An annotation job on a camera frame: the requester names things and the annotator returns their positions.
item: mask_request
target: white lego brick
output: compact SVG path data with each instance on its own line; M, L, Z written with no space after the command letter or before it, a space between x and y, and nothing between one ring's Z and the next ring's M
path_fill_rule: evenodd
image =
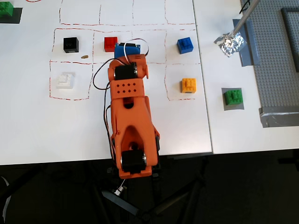
M74 84L74 74L63 72L57 80L56 88L58 89L72 89Z

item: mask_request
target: aluminum foil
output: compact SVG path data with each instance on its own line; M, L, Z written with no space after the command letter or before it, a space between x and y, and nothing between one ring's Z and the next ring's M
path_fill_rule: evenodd
M222 41L222 43L219 44L219 47L228 57L231 57L233 53L242 50L242 48L247 44L240 32L235 36L232 36L231 34L223 34L218 37L214 43L217 43L218 41Z

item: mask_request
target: white table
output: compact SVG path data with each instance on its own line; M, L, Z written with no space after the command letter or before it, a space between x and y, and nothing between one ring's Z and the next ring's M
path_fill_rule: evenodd
M1 165L110 158L104 92L89 87L95 70L113 57L103 50L105 36L149 42L144 85L161 134L160 154L212 151L191 0L12 3L23 12L20 24L0 24ZM66 54L63 38L73 36L80 52ZM176 42L185 37L194 50L180 55ZM73 90L55 88L61 72L76 73ZM179 92L184 77L197 79L195 94ZM96 82L106 86L106 69Z
M263 128L254 69L238 54L227 58L213 42L240 19L240 0L194 0L201 66L213 153L240 153L299 147L299 127ZM221 88L242 88L244 110L223 110Z

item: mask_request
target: green lego brick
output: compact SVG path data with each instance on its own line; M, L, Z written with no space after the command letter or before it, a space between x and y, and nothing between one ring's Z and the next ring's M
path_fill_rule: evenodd
M9 1L0 2L0 16L13 16L14 6Z
M224 93L226 105L238 105L243 103L241 90L229 90Z

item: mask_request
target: black floor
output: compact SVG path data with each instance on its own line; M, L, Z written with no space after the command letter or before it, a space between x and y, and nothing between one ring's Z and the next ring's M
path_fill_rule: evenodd
M197 224L298 224L299 172L295 165L279 164L293 150L210 155L193 223ZM164 199L198 173L204 157L161 158L160 186ZM99 223L90 186L117 186L107 169L110 160L51 163L12 195L7 224ZM0 175L13 182L32 165L0 166ZM150 178L126 182L128 200L144 209L155 206ZM175 224L185 207L181 200L152 219L153 224ZM107 202L119 221L120 209ZM141 223L129 216L129 223Z

